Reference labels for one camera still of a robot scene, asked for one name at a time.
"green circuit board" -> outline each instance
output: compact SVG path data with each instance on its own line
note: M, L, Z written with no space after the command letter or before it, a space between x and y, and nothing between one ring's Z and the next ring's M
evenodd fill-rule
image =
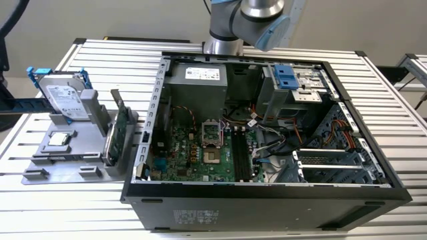
M219 149L219 163L204 163L204 151L202 146L202 134L194 135L191 140L191 128L174 127L171 131L170 151L166 158L166 171L160 173L155 171L154 180L162 181L186 181L186 182L235 182L235 167L232 156L232 138L230 129L223 132L223 145ZM215 139L218 131L211 131ZM256 134L254 131L246 132L248 145L256 142ZM252 178L254 182L264 182L263 172Z

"connector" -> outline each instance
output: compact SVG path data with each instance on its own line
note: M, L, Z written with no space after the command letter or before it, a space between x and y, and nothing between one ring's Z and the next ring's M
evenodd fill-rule
M142 136L142 142L148 143L148 139L150 139L150 133L147 131L144 131L143 136Z

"motherboard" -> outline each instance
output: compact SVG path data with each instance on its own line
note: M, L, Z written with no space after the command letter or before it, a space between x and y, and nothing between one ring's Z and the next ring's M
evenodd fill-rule
M171 131L170 150L167 157L156 157L154 160L155 170L151 179L155 181L186 181L186 182L239 182L236 179L236 160L234 159L232 129L223 129L220 136L218 130L208 126L203 133L195 133L192 128L174 126ZM258 147L256 133L252 130L242 132L246 139L247 171L251 181L264 182L263 172L252 175L251 153ZM203 140L220 141L222 145L204 145Z

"sticker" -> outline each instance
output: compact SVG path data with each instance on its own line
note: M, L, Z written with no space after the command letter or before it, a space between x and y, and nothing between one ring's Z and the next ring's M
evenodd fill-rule
M178 224L216 224L219 215L219 210L174 210Z
M258 116L259 116L259 115L258 115L255 112L251 113L251 118L252 118L252 119L255 119Z
M247 123L247 125L250 126L250 127L254 127L254 125L258 123L258 121L255 120L255 119L252 119L248 123Z
M188 67L186 79L220 80L220 70L218 68Z
M66 117L74 120L88 119L88 113L78 91L71 86L48 85L46 88L56 107Z

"slotted aluminum surface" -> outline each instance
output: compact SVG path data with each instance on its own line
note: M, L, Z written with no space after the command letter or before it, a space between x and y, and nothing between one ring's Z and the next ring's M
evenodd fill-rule
M146 110L162 51L200 52L199 44L87 40L72 45L58 70L90 73L100 103L116 104L110 89L119 88L126 104L139 112L142 132ZM406 107L367 58L351 51L278 48L260 52L251 47L246 56L328 61L352 97L367 126L409 188L414 201L350 232L192 232L150 233L131 208L119 201L122 182L22 185L20 173L30 165L44 131L51 124L47 114L24 114L0 145L0 233L10 237L36 238L150 238L171 239L294 239L346 240L427 239L427 136L426 127Z

